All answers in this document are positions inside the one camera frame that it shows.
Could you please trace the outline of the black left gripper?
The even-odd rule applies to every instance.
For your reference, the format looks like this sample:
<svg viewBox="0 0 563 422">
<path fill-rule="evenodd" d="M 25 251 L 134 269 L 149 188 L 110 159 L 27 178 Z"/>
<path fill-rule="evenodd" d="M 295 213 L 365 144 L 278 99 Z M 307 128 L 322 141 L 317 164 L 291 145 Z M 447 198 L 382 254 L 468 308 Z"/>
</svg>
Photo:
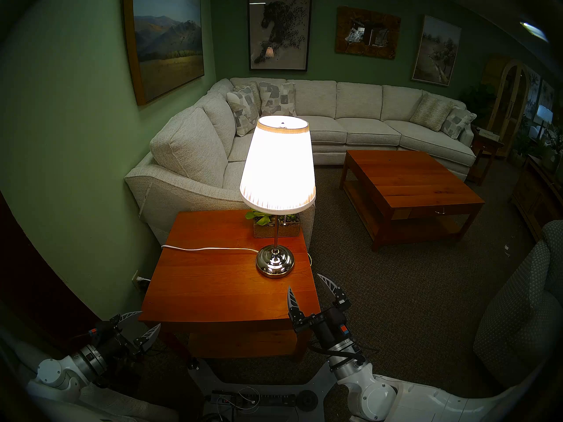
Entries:
<svg viewBox="0 0 563 422">
<path fill-rule="evenodd" d="M 142 311 L 127 312 L 115 315 L 108 321 L 96 323 L 95 328 L 90 330 L 90 361 L 122 361 L 127 358 L 135 360 L 139 355 L 144 355 L 144 349 L 150 349 L 154 344 L 161 324 L 131 342 L 122 331 L 135 323 L 140 314 Z"/>
</svg>

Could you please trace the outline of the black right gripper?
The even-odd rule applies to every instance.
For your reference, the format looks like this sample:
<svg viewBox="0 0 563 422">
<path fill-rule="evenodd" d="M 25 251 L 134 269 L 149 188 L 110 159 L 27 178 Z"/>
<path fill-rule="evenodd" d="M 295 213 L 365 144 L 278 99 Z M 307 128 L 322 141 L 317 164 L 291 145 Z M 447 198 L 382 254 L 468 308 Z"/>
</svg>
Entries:
<svg viewBox="0 0 563 422">
<path fill-rule="evenodd" d="M 321 274 L 317 274 L 317 276 L 331 297 L 333 306 L 321 313 L 305 317 L 299 308 L 292 288 L 289 286 L 287 291 L 288 313 L 296 334 L 311 329 L 322 349 L 331 349 L 351 337 L 344 315 L 351 304 L 348 296 L 339 285 Z"/>
</svg>

